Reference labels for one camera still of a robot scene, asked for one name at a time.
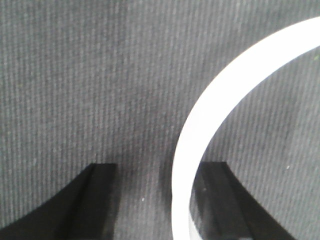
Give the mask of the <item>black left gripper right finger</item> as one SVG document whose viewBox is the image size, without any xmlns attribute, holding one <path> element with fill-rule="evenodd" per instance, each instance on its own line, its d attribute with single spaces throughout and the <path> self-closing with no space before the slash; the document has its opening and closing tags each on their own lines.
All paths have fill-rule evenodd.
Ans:
<svg viewBox="0 0 320 240">
<path fill-rule="evenodd" d="M 193 186 L 203 239 L 293 239 L 245 189 L 226 162 L 201 162 Z"/>
</svg>

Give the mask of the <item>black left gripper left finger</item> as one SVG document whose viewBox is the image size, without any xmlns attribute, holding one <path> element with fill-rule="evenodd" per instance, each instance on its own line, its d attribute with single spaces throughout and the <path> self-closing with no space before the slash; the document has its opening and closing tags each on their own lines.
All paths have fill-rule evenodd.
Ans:
<svg viewBox="0 0 320 240">
<path fill-rule="evenodd" d="M 2 240 L 112 240 L 117 165 L 92 163 L 29 214 L 0 230 Z"/>
</svg>

